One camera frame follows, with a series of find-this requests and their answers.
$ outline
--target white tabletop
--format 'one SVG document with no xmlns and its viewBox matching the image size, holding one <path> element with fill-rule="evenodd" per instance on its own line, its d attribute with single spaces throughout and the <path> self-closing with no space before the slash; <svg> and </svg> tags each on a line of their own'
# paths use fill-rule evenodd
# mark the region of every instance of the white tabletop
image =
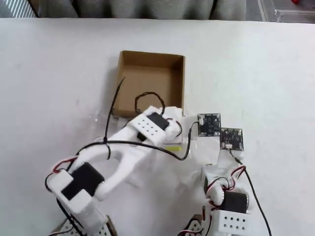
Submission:
<svg viewBox="0 0 315 236">
<path fill-rule="evenodd" d="M 45 235 L 61 222 L 43 180 L 102 134 L 121 50 L 186 56 L 185 112 L 220 112 L 222 126 L 244 129 L 244 163 L 273 235 L 313 231 L 315 25 L 1 19 L 0 32 L 7 235 Z M 254 235 L 266 236 L 255 215 Z"/>
</svg>

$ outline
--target clear plastic container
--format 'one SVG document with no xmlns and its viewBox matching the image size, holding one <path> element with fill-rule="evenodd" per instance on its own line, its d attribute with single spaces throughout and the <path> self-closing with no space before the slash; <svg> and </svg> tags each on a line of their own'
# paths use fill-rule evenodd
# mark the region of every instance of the clear plastic container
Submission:
<svg viewBox="0 0 315 236">
<path fill-rule="evenodd" d="M 315 23 L 315 1 L 258 0 L 263 21 L 288 23 Z"/>
</svg>

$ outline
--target black wire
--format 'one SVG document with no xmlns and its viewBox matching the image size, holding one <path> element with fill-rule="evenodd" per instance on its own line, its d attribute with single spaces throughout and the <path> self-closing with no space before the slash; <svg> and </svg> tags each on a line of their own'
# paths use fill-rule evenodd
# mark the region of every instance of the black wire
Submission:
<svg viewBox="0 0 315 236">
<path fill-rule="evenodd" d="M 207 235 L 208 235 L 208 233 L 209 233 L 209 231 L 210 231 L 211 222 L 212 222 L 212 217 L 210 217 L 209 227 L 208 227 L 208 230 L 207 230 L 207 232 L 206 232 L 205 236 L 207 236 Z"/>
<path fill-rule="evenodd" d="M 156 92 L 144 92 L 142 94 L 140 94 L 139 96 L 136 96 L 135 100 L 134 100 L 134 110 L 136 111 L 137 114 L 140 114 L 142 113 L 140 111 L 140 109 L 138 109 L 138 100 L 141 98 L 141 97 L 145 97 L 145 96 L 148 96 L 148 95 L 155 95 L 160 103 L 162 104 L 162 112 L 161 112 L 161 116 L 164 115 L 164 112 L 165 112 L 165 103 L 163 101 L 163 99 L 156 93 Z"/>
<path fill-rule="evenodd" d="M 47 184 L 47 180 L 49 178 L 49 176 L 53 175 L 54 173 L 50 173 L 46 178 L 45 178 L 45 188 L 47 189 L 48 192 L 52 192 L 51 189 L 48 187 L 48 184 Z"/>
<path fill-rule="evenodd" d="M 79 236 L 84 236 L 83 233 L 79 230 L 78 226 L 74 223 L 72 220 L 71 216 L 68 214 L 68 212 L 64 209 L 63 205 L 61 202 L 57 199 L 58 206 L 60 209 L 63 211 L 64 215 L 67 217 L 68 221 L 71 223 L 71 225 L 74 227 L 76 232 L 79 234 Z"/>
<path fill-rule="evenodd" d="M 118 96 L 118 92 L 120 90 L 120 87 L 122 86 L 123 81 L 125 80 L 126 77 L 123 77 L 122 80 L 120 81 L 120 83 L 117 86 L 113 101 L 112 101 L 112 105 L 110 107 L 109 113 L 108 113 L 108 117 L 107 117 L 107 121 L 106 121 L 106 127 L 105 127 L 105 135 L 104 135 L 104 142 L 107 142 L 107 135 L 108 135 L 108 126 L 109 126 L 109 119 L 112 115 L 112 112 L 114 110 L 114 105 Z"/>
<path fill-rule="evenodd" d="M 134 141 L 109 140 L 107 143 L 108 144 L 130 144 L 130 145 L 137 145 L 137 146 L 142 146 L 142 147 L 146 147 L 146 148 L 152 148 L 152 149 L 155 149 L 155 150 L 159 150 L 159 151 L 165 152 L 166 154 L 169 154 L 169 155 L 175 157 L 177 160 L 184 161 L 188 157 L 189 150 L 190 150 L 190 141 L 191 141 L 192 127 L 193 127 L 194 124 L 197 124 L 197 123 L 199 123 L 199 122 L 195 121 L 194 123 L 192 123 L 192 125 L 191 125 L 191 127 L 189 129 L 189 132 L 188 132 L 188 143 L 187 143 L 185 155 L 183 157 L 179 157 L 178 155 L 172 153 L 171 151 L 166 150 L 166 149 L 161 148 L 161 147 L 156 147 L 156 146 L 153 146 L 153 145 L 150 145 L 150 144 L 144 144 L 144 143 L 139 143 L 139 142 L 134 142 Z"/>
<path fill-rule="evenodd" d="M 232 154 L 232 151 L 231 151 L 230 149 L 229 149 L 228 151 L 230 152 L 230 154 L 232 155 L 232 157 L 235 159 L 235 161 L 236 161 L 237 163 L 239 163 L 239 164 L 241 164 L 241 165 L 243 164 L 236 156 L 234 156 L 234 155 Z M 260 205 L 260 203 L 259 203 L 258 197 L 257 197 L 256 192 L 255 192 L 255 189 L 254 189 L 254 186 L 253 186 L 253 184 L 252 184 L 252 180 L 251 180 L 250 175 L 248 174 L 248 172 L 247 172 L 246 169 L 245 169 L 245 174 L 246 174 L 246 177 L 247 177 L 247 179 L 248 179 L 248 182 L 250 183 L 250 186 L 251 186 L 251 189 L 252 189 L 252 193 L 253 193 L 253 195 L 254 195 L 254 197 L 255 197 L 255 200 L 256 200 L 256 202 L 257 202 L 257 205 L 258 205 L 258 208 L 259 208 L 259 210 L 260 210 L 260 212 L 261 212 L 261 215 L 262 215 L 262 217 L 264 218 L 264 221 L 265 221 L 265 224 L 266 224 L 266 226 L 267 226 L 267 230 L 268 230 L 269 236 L 272 236 L 272 234 L 271 234 L 271 229 L 270 229 L 270 226 L 269 226 L 267 217 L 266 217 L 264 211 L 263 211 L 262 208 L 261 208 L 261 205 Z"/>
</svg>

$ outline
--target open cardboard box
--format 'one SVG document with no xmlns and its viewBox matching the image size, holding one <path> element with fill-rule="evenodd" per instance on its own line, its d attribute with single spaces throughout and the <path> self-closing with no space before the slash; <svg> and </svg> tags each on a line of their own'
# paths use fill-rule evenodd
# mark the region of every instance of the open cardboard box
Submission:
<svg viewBox="0 0 315 236">
<path fill-rule="evenodd" d="M 173 54 L 122 51 L 120 54 L 117 85 L 120 88 L 114 106 L 115 116 L 131 118 L 136 116 L 135 98 L 144 92 L 155 92 L 166 107 L 183 108 L 185 57 Z M 161 107 L 159 99 L 147 95 L 138 100 L 141 111 L 150 105 Z"/>
</svg>

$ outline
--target gray curtain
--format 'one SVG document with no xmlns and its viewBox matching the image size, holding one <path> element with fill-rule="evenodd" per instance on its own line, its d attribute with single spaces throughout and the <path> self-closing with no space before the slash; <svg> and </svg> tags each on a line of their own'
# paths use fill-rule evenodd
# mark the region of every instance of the gray curtain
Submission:
<svg viewBox="0 0 315 236">
<path fill-rule="evenodd" d="M 246 0 L 41 0 L 40 16 L 245 20 Z"/>
</svg>

